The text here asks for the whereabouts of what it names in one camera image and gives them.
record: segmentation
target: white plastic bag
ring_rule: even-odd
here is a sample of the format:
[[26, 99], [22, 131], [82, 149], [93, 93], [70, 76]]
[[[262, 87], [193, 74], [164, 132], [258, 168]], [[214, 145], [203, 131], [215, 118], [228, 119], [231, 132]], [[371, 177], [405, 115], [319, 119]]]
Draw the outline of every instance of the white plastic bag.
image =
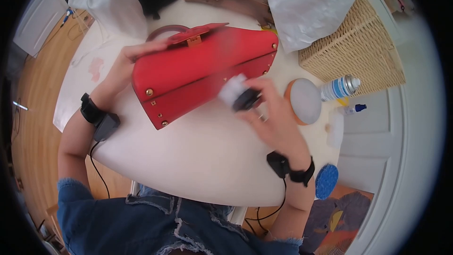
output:
[[146, 39], [148, 30], [139, 0], [69, 0], [71, 8], [87, 10], [99, 23], [103, 42], [113, 34]]
[[309, 47], [331, 35], [355, 0], [268, 0], [286, 53]]

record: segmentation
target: sponge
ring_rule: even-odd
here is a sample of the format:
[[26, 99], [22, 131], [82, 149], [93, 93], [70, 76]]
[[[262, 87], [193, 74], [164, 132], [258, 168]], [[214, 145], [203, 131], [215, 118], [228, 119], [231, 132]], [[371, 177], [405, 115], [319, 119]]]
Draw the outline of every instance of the sponge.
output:
[[321, 168], [315, 180], [315, 195], [325, 200], [332, 193], [338, 181], [338, 169], [333, 164], [326, 164]]

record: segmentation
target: denim jacket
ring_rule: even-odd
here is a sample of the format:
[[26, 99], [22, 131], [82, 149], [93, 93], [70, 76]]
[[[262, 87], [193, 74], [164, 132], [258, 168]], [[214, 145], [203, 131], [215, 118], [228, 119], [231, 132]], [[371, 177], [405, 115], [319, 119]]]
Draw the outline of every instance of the denim jacket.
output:
[[227, 221], [229, 206], [156, 190], [95, 200], [81, 182], [64, 178], [58, 191], [57, 218], [72, 255], [167, 255], [175, 249], [207, 255], [296, 255], [302, 244], [301, 239], [262, 241]]

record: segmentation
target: wicker basket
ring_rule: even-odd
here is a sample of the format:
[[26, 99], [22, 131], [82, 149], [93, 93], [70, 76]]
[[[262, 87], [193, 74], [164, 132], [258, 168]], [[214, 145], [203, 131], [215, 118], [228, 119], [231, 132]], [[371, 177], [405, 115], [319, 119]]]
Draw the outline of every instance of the wicker basket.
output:
[[354, 96], [406, 82], [398, 52], [367, 0], [354, 2], [336, 32], [300, 50], [299, 65], [324, 82], [360, 78]]

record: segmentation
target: white table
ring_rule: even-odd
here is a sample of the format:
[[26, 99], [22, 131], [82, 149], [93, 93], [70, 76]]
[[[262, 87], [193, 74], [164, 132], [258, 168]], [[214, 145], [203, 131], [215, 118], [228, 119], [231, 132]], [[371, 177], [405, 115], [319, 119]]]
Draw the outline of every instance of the white table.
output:
[[[179, 24], [188, 27], [211, 22], [229, 22], [230, 26], [259, 30], [252, 18], [199, 3], [179, 0], [150, 21], [150, 31], [160, 26]], [[70, 65], [64, 78], [54, 113], [54, 125], [62, 131], [80, 106], [83, 93], [90, 93], [108, 73], [124, 45], [140, 43], [130, 38], [115, 40], [96, 48], [101, 42], [99, 26], [94, 24], [82, 40], [74, 58], [93, 50]], [[101, 77], [92, 81], [88, 73], [93, 58], [104, 60]], [[322, 82], [298, 65], [297, 52], [286, 55], [278, 49], [267, 78], [283, 94], [296, 78]], [[339, 104], [322, 105], [317, 122], [300, 126], [315, 162], [315, 175], [327, 164], [337, 164], [339, 150], [326, 145], [328, 112]], [[98, 145], [94, 158], [112, 170], [157, 190], [197, 201], [234, 206], [277, 206], [284, 197], [283, 181], [266, 162], [272, 151], [249, 125], [237, 120], [219, 100], [213, 100], [180, 117], [157, 131], [129, 86], [122, 92], [114, 112], [121, 126], [110, 139]]]

